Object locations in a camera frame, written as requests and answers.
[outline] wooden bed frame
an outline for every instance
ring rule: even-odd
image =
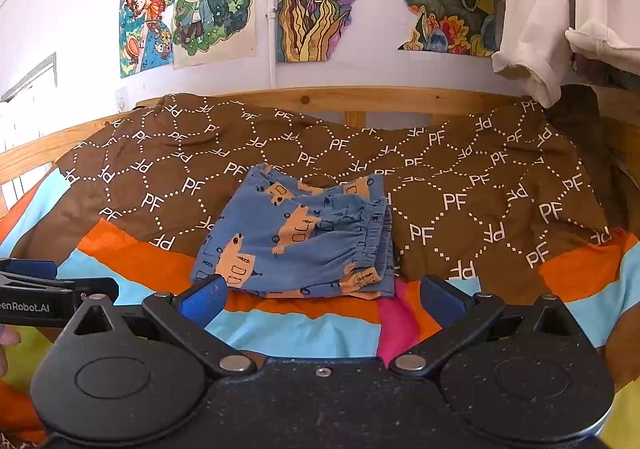
[[[621,96],[618,90],[596,89],[601,96]],[[493,93],[465,92],[440,88],[412,88],[406,86],[328,86],[317,88],[284,88],[259,92],[213,95],[230,100],[242,100],[247,104],[289,111],[341,111],[344,123],[353,127],[366,127],[366,112],[416,112],[432,114],[436,124],[451,116],[490,111],[509,104],[517,97]],[[640,102],[640,94],[633,100]],[[139,102],[138,106],[155,106],[160,98]],[[117,120],[127,113],[85,122],[68,129],[44,136],[33,142],[12,148],[0,154],[0,185],[10,182],[30,170],[55,162],[73,146],[82,142],[107,122]],[[626,163],[633,172],[640,167],[640,127],[604,118],[607,142],[626,155]],[[7,213],[6,203],[0,191],[0,218]]]

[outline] white wall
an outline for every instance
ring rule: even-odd
[[[65,126],[116,112],[114,92],[122,87],[127,89],[129,107],[137,100],[169,92],[212,95],[270,87],[272,51],[266,13],[274,0],[255,0],[256,57],[183,70],[164,66],[127,79],[120,79],[118,66],[119,0],[0,0],[3,2],[0,93],[56,52],[58,96],[52,118],[63,119]],[[520,93],[510,81],[492,73],[491,60],[398,51],[414,24],[415,16],[404,0],[358,0],[352,24],[331,60],[278,64],[276,87],[388,84]]]

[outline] multicolored blanket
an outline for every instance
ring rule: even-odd
[[[395,297],[264,299],[230,291],[207,330],[238,349],[388,361],[440,329],[420,305],[432,273],[511,304],[566,303],[618,389],[640,373],[640,245],[609,230],[577,150],[524,101],[405,130],[353,129],[241,101],[169,95],[63,156],[0,221],[0,257],[52,259],[59,277],[113,277],[117,304],[190,285],[194,258],[248,169],[266,162],[306,186],[383,176]],[[0,429],[33,439],[0,405]]]

